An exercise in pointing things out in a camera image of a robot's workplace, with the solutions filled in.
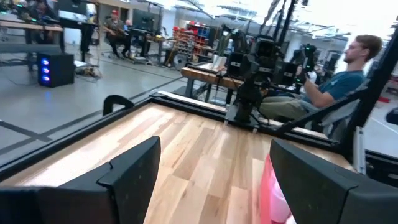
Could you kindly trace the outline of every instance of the person sitting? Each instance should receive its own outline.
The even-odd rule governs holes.
[[[122,56],[128,57],[126,53],[130,49],[130,40],[124,34],[124,22],[119,19],[119,13],[116,10],[113,10],[111,17],[105,21],[104,29],[113,54],[120,58],[116,45],[123,44]]]
[[[264,98],[260,105],[260,112],[268,119],[285,117],[297,119],[305,116],[308,111],[302,106],[302,101],[317,108],[324,108],[345,94],[357,89],[365,76],[363,67],[366,62],[374,58],[382,48],[382,39],[374,35],[359,35],[345,51],[344,62],[347,69],[332,76],[324,84],[317,86],[306,78],[303,73],[305,95],[302,99],[289,96],[273,96]]]
[[[58,16],[53,12],[51,7],[47,4],[45,0],[36,1],[32,5],[28,6],[29,13],[25,13],[22,15],[22,19],[25,21],[32,21],[35,19],[37,21],[41,21],[46,17],[51,19],[58,20]],[[48,30],[35,30],[32,31],[32,37],[38,44],[52,44],[53,43],[53,33]]]

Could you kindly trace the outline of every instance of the wooden tabletop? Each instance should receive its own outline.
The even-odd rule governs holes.
[[[0,26],[8,27],[8,28],[15,28],[15,29],[37,29],[42,30],[43,26],[38,24],[29,24],[26,22],[13,22],[13,21],[4,21],[0,20]],[[51,30],[55,32],[62,32],[62,27],[55,27],[55,26],[44,26],[45,30]]]
[[[145,223],[260,223],[258,187],[273,137],[157,104],[138,109],[1,185],[59,186],[151,136],[160,136],[162,155]],[[298,146],[352,169],[340,155]]]
[[[213,70],[216,72],[225,70],[225,68],[222,68],[222,69],[214,68],[212,63],[206,63],[204,65],[201,65],[201,67],[205,68],[205,69]],[[218,77],[215,74],[203,72],[203,71],[200,71],[200,70],[197,70],[194,68],[188,68],[188,67],[182,68],[181,75],[183,77],[192,78],[194,80],[200,80],[200,81],[210,83],[210,84],[217,84],[217,82],[218,82]],[[241,81],[241,80],[236,80],[236,79],[233,79],[230,77],[224,77],[220,80],[219,84],[222,87],[236,90],[242,83],[243,83],[243,81]]]

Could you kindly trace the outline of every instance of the computer tower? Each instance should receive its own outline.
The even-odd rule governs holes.
[[[230,77],[243,79],[241,71],[241,62],[244,54],[231,52],[228,58],[228,66],[226,69],[227,74]]]
[[[72,54],[37,54],[37,81],[54,88],[75,82],[75,64]]]

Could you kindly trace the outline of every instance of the black floor stripe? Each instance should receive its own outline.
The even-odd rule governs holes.
[[[6,146],[6,147],[0,149],[0,155],[3,155],[3,154],[8,153],[8,152],[11,152],[11,151],[13,151],[15,149],[18,149],[18,148],[22,147],[22,146],[26,146],[27,144],[30,144],[30,143],[32,143],[34,141],[36,141],[36,139],[29,138],[29,139],[25,139],[25,140],[22,140],[20,142],[14,143],[12,145]]]
[[[144,92],[142,92],[142,93],[139,93],[139,94],[137,94],[137,95],[135,95],[135,96],[132,96],[132,97],[129,98],[129,100],[134,100],[134,99],[136,99],[136,98],[138,98],[138,97],[140,97],[140,96],[144,96],[145,94],[148,94],[148,93],[150,93],[150,92],[152,92],[152,91],[155,91],[156,89],[162,88],[163,86],[166,86],[166,85],[171,84],[171,83],[173,83],[173,82],[179,81],[179,80],[182,79],[182,78],[183,78],[183,77],[176,78],[176,79],[173,79],[173,80],[171,80],[171,81],[169,81],[169,82],[167,82],[167,83],[163,83],[163,84],[161,84],[161,85],[159,85],[159,86],[157,86],[157,87],[151,88],[150,90],[147,90],[147,91],[144,91]],[[40,134],[40,135],[41,135],[41,136],[46,136],[46,137],[47,137],[47,136],[52,135],[52,134],[54,134],[54,133],[56,133],[56,132],[58,132],[58,131],[62,131],[62,130],[64,130],[64,129],[66,129],[66,128],[69,128],[70,126],[73,126],[73,125],[75,125],[75,124],[78,124],[78,123],[80,123],[80,122],[82,122],[82,121],[84,121],[84,120],[86,120],[86,119],[90,119],[90,118],[92,118],[92,117],[94,117],[94,116],[97,116],[97,115],[99,115],[99,114],[102,114],[102,110],[95,111],[94,113],[88,114],[88,115],[86,115],[86,116],[83,116],[83,117],[81,117],[81,118],[78,118],[78,119],[76,119],[76,120],[73,120],[73,121],[71,121],[71,122],[68,122],[68,123],[66,123],[66,124],[63,124],[63,125],[61,125],[61,126],[58,126],[58,127],[56,127],[56,128],[53,128],[53,129],[51,129],[51,130],[48,130],[48,131],[46,131],[46,132],[44,132],[44,133],[42,133],[42,134]]]
[[[43,141],[43,142],[49,142],[49,141],[52,140],[52,139],[50,139],[50,138],[47,137],[47,136],[44,136],[44,135],[39,134],[39,133],[35,133],[35,132],[33,132],[33,131],[29,131],[29,130],[27,130],[27,129],[24,129],[24,128],[15,126],[15,125],[10,124],[10,123],[7,123],[7,122],[5,122],[5,121],[0,121],[0,126],[2,126],[2,127],[4,127],[4,128],[7,128],[7,129],[10,129],[10,130],[12,130],[12,131],[15,131],[15,132],[24,134],[24,135],[29,136],[29,137],[31,137],[31,138],[34,138],[34,139]]]

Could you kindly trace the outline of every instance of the pink object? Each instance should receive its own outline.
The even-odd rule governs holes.
[[[259,201],[261,224],[285,223],[286,219],[288,219],[290,209],[287,203],[283,203],[285,200],[279,184],[277,183],[269,154],[267,155],[266,164],[262,173]]]

